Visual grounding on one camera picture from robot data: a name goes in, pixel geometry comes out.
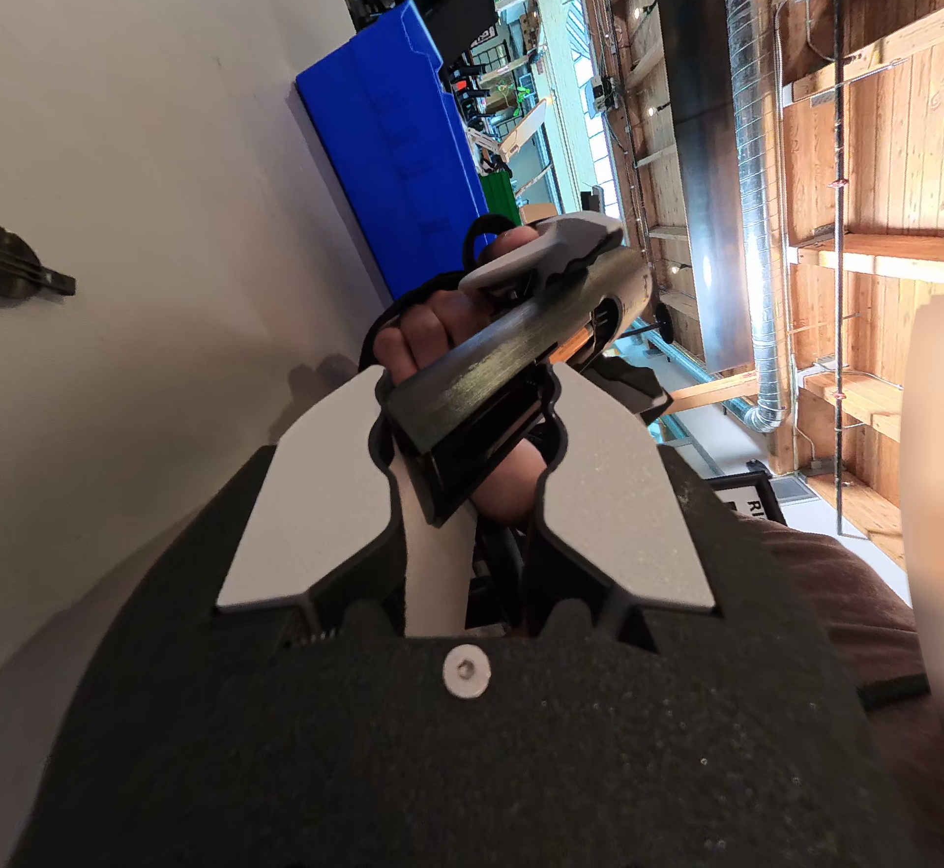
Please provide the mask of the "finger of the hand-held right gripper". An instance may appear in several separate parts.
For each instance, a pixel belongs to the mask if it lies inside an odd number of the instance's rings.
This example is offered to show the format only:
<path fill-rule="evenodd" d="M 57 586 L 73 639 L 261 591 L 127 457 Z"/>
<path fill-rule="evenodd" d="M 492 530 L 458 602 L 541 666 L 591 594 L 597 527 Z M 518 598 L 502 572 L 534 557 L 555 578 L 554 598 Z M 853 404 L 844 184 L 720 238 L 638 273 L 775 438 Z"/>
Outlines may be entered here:
<path fill-rule="evenodd" d="M 635 367 L 621 356 L 598 355 L 583 376 L 634 415 L 663 415 L 673 398 L 649 367 Z"/>
<path fill-rule="evenodd" d="M 459 283 L 463 292 L 541 293 L 548 285 L 582 272 L 622 244 L 620 221 L 601 213 L 569 213 L 542 221 L 537 238 L 478 265 Z"/>

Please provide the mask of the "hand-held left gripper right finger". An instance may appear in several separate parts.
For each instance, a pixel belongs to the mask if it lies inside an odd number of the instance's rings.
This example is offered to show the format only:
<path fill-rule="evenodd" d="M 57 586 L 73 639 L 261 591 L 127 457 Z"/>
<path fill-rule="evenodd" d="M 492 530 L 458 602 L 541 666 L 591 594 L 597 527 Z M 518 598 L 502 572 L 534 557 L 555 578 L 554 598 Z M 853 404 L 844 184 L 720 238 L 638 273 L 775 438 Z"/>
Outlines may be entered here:
<path fill-rule="evenodd" d="M 566 600 L 619 636 L 635 609 L 707 616 L 714 593 L 657 443 L 612 393 L 565 363 L 549 368 L 560 437 L 541 476 L 524 570 L 528 632 Z"/>

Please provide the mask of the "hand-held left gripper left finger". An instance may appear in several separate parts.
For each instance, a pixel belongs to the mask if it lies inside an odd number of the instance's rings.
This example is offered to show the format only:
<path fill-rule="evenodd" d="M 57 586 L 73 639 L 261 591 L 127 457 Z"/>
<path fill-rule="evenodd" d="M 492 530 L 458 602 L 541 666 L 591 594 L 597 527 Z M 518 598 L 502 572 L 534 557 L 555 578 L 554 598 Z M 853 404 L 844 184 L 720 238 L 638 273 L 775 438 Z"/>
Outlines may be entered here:
<path fill-rule="evenodd" d="M 297 607 L 313 632 L 327 633 L 350 605 L 372 600 L 405 632 L 406 536 L 386 390 L 384 369 L 373 365 L 281 437 L 219 612 Z"/>

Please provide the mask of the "orange battery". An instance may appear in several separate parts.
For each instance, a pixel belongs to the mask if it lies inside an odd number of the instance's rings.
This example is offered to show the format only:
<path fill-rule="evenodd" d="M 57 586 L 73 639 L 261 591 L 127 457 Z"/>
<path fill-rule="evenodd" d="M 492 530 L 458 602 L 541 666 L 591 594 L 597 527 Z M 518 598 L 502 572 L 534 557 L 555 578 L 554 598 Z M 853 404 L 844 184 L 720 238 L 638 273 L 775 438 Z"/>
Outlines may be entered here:
<path fill-rule="evenodd" d="M 594 329 L 591 324 L 587 324 L 549 355 L 549 364 L 571 362 L 575 358 L 583 359 L 582 355 L 593 352 L 595 343 Z"/>

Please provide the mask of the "black remote control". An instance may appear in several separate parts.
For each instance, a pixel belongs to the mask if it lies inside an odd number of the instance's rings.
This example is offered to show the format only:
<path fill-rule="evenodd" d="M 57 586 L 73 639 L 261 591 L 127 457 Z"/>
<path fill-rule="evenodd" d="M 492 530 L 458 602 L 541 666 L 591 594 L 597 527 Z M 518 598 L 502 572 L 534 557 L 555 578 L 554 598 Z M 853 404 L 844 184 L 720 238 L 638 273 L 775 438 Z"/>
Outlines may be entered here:
<path fill-rule="evenodd" d="M 428 524 L 440 527 L 548 412 L 549 355 L 587 324 L 596 343 L 578 373 L 649 303 L 643 254 L 620 245 L 507 311 L 381 402 Z"/>

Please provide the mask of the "blue bin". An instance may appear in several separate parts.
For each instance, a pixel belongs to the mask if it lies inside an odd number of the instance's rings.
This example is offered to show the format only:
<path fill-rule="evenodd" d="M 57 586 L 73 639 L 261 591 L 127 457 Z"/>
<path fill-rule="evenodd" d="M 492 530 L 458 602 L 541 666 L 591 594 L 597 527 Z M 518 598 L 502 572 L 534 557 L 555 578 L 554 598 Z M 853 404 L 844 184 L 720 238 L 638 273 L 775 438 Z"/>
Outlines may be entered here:
<path fill-rule="evenodd" d="M 488 212 L 442 57 L 413 0 L 295 80 L 390 295 L 463 266 Z"/>

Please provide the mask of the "black battery cover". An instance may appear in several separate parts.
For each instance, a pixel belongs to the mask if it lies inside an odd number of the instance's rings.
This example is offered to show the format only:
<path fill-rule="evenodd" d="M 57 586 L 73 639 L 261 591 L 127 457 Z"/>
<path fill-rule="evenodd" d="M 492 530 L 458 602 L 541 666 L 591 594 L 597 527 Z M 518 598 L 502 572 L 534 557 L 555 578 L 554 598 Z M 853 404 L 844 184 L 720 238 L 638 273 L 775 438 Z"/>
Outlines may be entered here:
<path fill-rule="evenodd" d="M 76 279 L 44 265 L 20 236 L 1 227 L 1 306 L 12 307 L 37 296 L 74 297 Z"/>

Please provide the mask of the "grey desk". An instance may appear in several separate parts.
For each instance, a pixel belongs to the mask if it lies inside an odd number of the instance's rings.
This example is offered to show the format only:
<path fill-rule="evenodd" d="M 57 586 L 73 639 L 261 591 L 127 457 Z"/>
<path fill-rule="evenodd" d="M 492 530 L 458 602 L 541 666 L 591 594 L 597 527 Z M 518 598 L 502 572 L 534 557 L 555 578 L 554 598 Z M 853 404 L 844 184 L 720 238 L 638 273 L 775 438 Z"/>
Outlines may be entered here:
<path fill-rule="evenodd" d="M 343 0 L 2 0 L 2 662 L 355 356 L 375 271 L 295 89 Z"/>

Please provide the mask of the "person's right hand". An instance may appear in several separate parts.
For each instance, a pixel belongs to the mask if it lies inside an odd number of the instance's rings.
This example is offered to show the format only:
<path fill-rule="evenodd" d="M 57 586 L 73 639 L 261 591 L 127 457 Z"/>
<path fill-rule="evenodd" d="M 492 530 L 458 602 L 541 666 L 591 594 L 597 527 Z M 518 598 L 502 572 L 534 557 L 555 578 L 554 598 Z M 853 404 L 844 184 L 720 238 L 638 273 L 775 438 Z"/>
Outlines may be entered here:
<path fill-rule="evenodd" d="M 377 332 L 373 355 L 396 387 L 484 331 L 496 314 L 481 291 L 439 289 Z M 528 530 L 538 480 L 548 465 L 542 430 L 535 426 L 473 492 L 470 499 L 481 517 Z"/>

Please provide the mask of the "green bin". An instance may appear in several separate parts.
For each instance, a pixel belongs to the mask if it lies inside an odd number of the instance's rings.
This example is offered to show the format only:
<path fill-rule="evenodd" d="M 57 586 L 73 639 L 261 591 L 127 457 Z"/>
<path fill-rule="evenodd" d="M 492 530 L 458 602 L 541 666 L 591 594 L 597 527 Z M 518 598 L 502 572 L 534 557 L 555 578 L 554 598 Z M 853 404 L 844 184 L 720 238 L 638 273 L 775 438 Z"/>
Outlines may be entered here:
<path fill-rule="evenodd" d="M 502 216 L 513 226 L 521 225 L 510 174 L 503 170 L 482 174 L 479 176 L 479 182 L 488 212 Z"/>

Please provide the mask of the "black framed tag sign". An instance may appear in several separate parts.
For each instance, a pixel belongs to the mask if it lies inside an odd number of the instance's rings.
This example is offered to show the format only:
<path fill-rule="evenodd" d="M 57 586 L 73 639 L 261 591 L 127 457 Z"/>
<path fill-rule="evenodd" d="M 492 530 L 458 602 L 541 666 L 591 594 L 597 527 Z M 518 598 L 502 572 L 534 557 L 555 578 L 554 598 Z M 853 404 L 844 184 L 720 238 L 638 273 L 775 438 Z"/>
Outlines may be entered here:
<path fill-rule="evenodd" d="M 750 519 L 786 525 L 766 469 L 707 478 L 705 484 L 730 510 Z"/>

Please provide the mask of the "person's brown shirt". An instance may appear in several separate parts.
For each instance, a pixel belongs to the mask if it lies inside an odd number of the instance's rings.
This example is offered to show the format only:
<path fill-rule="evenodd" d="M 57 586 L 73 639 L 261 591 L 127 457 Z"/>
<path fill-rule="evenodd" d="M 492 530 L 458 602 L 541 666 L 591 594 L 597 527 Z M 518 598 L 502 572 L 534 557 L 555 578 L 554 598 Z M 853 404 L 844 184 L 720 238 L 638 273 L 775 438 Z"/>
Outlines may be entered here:
<path fill-rule="evenodd" d="M 929 866 L 943 865 L 943 733 L 929 692 L 913 610 L 832 537 L 775 521 L 738 519 L 785 569 L 842 658 L 882 761 L 912 820 Z"/>

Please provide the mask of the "dark rectangular air duct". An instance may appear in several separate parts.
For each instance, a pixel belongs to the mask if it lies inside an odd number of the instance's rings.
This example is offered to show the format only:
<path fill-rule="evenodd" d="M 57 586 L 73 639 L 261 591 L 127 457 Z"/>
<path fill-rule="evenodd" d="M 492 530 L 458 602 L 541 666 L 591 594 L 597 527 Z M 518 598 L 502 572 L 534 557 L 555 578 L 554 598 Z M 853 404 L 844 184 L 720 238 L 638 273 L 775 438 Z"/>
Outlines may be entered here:
<path fill-rule="evenodd" d="M 753 362 L 725 0 L 657 0 L 704 362 Z"/>

